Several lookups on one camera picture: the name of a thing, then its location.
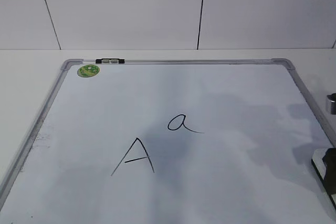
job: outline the whiteboard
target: whiteboard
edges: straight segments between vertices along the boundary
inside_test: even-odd
[[[99,65],[81,78],[81,66],[0,223],[335,222],[310,165],[332,145],[285,67]]]

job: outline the white table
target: white table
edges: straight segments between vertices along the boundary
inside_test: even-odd
[[[287,58],[336,130],[336,115],[325,112],[326,95],[336,92],[336,49],[77,51],[0,50],[0,180],[32,126],[61,64],[70,58],[270,59]]]

